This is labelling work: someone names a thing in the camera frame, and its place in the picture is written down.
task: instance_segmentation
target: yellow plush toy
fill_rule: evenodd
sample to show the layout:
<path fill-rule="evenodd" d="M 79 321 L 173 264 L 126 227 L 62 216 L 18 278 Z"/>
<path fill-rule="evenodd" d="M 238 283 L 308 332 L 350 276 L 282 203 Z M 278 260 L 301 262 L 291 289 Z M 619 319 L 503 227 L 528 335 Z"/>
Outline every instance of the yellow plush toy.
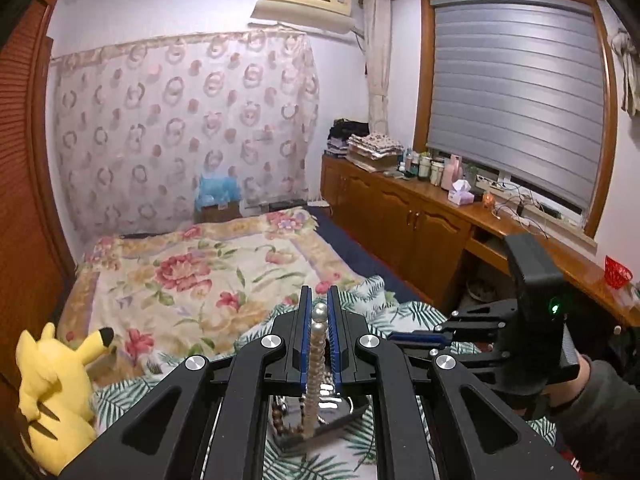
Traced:
<path fill-rule="evenodd" d="M 59 475 L 95 440 L 91 381 L 84 367 L 103 355 L 113 340 L 111 328 L 87 337 L 77 350 L 55 339 L 47 323 L 39 341 L 24 330 L 15 349 L 22 381 L 18 426 L 27 453 L 46 471 Z"/>

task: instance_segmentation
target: white wall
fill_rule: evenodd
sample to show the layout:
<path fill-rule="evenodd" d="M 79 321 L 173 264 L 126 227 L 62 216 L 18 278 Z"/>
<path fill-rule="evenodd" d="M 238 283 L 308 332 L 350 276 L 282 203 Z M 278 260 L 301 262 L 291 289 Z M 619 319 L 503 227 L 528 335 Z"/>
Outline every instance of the white wall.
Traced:
<path fill-rule="evenodd" d="M 193 32 L 246 30 L 256 0 L 78 0 L 64 5 L 58 2 L 48 35 L 53 38 L 52 56 L 125 43 L 154 36 L 174 36 Z M 362 27 L 362 12 L 354 5 L 354 16 Z M 349 36 L 310 35 L 320 80 L 318 126 L 306 158 L 306 176 L 310 198 L 319 195 L 321 154 L 334 119 L 345 117 L 367 120 L 367 86 L 364 54 L 353 34 Z M 47 109 L 52 101 L 47 95 Z M 53 142 L 53 130 L 47 124 L 47 145 Z M 56 205 L 65 235 L 78 258 L 79 244 L 68 222 L 66 204 L 61 200 L 60 176 L 50 164 Z"/>
<path fill-rule="evenodd" d="M 619 27 L 619 20 L 610 5 L 599 2 L 602 15 L 611 35 Z M 391 67 L 389 76 L 389 133 L 404 144 L 414 138 L 415 111 L 420 73 L 420 0 L 394 0 L 392 11 Z M 622 97 L 622 67 L 614 59 L 618 83 L 618 103 Z M 606 254 L 627 266 L 640 279 L 640 118 L 631 119 L 618 109 L 618 139 L 613 176 L 600 226 L 595 240 L 596 255 L 566 240 L 574 249 L 604 267 Z"/>

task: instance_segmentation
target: basket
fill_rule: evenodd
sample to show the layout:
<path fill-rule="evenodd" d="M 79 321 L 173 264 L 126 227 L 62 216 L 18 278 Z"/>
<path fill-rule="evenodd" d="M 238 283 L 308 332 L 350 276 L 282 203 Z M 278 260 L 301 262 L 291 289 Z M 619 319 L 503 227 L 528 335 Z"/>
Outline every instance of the basket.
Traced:
<path fill-rule="evenodd" d="M 618 263 L 613 258 L 604 258 L 604 280 L 607 285 L 613 288 L 620 288 L 626 285 L 633 278 L 633 274 L 624 265 Z"/>

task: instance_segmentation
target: pink bottle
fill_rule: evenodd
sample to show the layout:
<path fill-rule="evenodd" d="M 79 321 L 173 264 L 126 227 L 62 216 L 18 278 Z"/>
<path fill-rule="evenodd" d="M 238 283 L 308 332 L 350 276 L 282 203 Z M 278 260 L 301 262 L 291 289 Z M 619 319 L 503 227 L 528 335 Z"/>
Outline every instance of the pink bottle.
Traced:
<path fill-rule="evenodd" d="M 442 173 L 442 183 L 440 187 L 450 191 L 453 188 L 453 183 L 462 177 L 462 165 L 460 157 L 457 155 L 451 155 L 449 162 L 444 167 L 444 173 Z"/>

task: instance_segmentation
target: beige curtain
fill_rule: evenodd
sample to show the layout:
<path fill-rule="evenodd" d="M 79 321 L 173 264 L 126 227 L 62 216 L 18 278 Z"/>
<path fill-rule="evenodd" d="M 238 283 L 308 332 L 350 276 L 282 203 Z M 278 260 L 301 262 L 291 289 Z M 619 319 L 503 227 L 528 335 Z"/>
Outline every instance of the beige curtain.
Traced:
<path fill-rule="evenodd" d="M 386 92 L 391 59 L 391 0 L 364 0 L 369 131 L 388 135 Z"/>
<path fill-rule="evenodd" d="M 318 75 L 304 34 L 252 30 L 107 46 L 59 60 L 56 147 L 83 242 L 193 222 L 201 174 L 249 205 L 306 198 Z"/>
<path fill-rule="evenodd" d="M 619 30 L 610 39 L 613 52 L 620 58 L 624 70 L 625 93 L 622 96 L 622 109 L 629 115 L 640 111 L 640 57 L 631 36 L 626 30 Z"/>

